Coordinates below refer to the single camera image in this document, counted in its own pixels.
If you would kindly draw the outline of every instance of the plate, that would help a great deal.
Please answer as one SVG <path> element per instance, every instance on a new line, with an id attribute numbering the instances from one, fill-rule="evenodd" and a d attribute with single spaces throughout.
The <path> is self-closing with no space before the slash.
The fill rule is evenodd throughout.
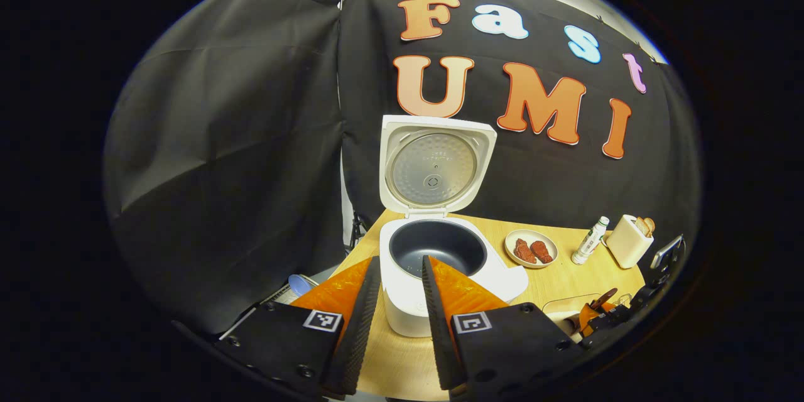
<path id="1" fill-rule="evenodd" d="M 536 262 L 539 264 L 531 264 L 530 262 L 522 261 L 522 259 L 514 255 L 514 248 L 516 248 L 517 239 L 522 239 L 525 242 L 528 242 L 528 247 L 530 247 L 531 244 L 533 244 L 536 240 L 545 242 L 545 247 L 548 248 L 548 253 L 550 253 L 550 257 L 553 258 L 552 261 L 550 261 L 548 264 L 542 264 L 541 261 L 539 261 L 539 258 L 536 259 Z M 513 259 L 515 263 L 527 268 L 544 268 L 548 265 L 551 265 L 558 259 L 558 248 L 555 243 L 548 236 L 545 236 L 540 232 L 531 231 L 530 229 L 518 229 L 516 231 L 511 231 L 505 238 L 505 251 L 508 253 L 508 257 Z"/>

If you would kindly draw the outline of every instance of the white bottle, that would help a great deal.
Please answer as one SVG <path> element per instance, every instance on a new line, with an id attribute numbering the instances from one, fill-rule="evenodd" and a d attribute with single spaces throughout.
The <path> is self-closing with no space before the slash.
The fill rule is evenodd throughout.
<path id="1" fill-rule="evenodd" d="M 592 251 L 595 251 L 595 247 L 600 244 L 600 239 L 605 235 L 607 225 L 609 225 L 609 219 L 606 217 L 600 217 L 597 220 L 597 223 L 589 230 L 583 242 L 580 243 L 580 247 L 572 253 L 572 262 L 581 265 L 586 262 L 586 259 L 589 259 Z"/>

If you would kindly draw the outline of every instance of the table surface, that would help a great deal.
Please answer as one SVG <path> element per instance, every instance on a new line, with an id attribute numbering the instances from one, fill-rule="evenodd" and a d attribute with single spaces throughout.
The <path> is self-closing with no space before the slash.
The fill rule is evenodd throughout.
<path id="1" fill-rule="evenodd" d="M 615 287 L 618 291 L 614 299 L 617 299 L 624 294 L 633 296 L 645 285 L 639 268 L 620 268 L 614 256 L 603 245 L 597 246 L 585 264 L 574 264 L 570 257 L 589 230 L 517 224 L 460 214 L 448 216 L 465 219 L 476 225 L 508 267 L 518 265 L 508 256 L 503 244 L 509 232 L 531 229 L 545 234 L 555 242 L 558 259 L 545 268 L 525 268 L 530 280 L 528 288 L 511 302 L 512 305 L 533 302 L 537 307 L 543 308 L 548 302 L 589 293 L 605 293 Z M 333 274 L 368 257 L 379 256 L 379 230 L 387 222 L 404 217 L 404 214 L 385 210 Z M 371 321 L 371 333 L 368 336 L 357 388 L 364 393 L 396 399 L 450 399 L 447 391 L 441 390 L 438 385 L 433 339 L 408 338 L 391 330 L 385 317 L 385 301 L 382 296 L 378 297 Z"/>

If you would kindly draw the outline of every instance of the inner pot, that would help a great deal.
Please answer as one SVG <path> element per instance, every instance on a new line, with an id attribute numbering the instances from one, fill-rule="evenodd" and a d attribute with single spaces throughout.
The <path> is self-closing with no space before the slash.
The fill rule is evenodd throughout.
<path id="1" fill-rule="evenodd" d="M 421 278 L 422 259 L 433 256 L 466 276 L 486 263 L 486 247 L 472 231 L 439 220 L 420 220 L 400 227 L 388 244 L 391 258 L 408 275 Z"/>

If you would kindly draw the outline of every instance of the pink letter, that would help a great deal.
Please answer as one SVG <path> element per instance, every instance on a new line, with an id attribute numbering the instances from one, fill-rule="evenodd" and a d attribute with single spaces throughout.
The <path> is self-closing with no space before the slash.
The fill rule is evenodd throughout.
<path id="1" fill-rule="evenodd" d="M 631 55 L 630 53 L 623 53 L 622 57 L 628 62 L 628 69 L 631 71 L 631 81 L 634 82 L 634 86 L 640 93 L 645 94 L 645 91 L 647 91 L 648 88 L 645 86 L 645 84 L 643 84 L 643 81 L 639 76 L 641 71 L 643 71 L 643 68 L 637 64 L 637 59 L 634 58 L 634 55 Z"/>

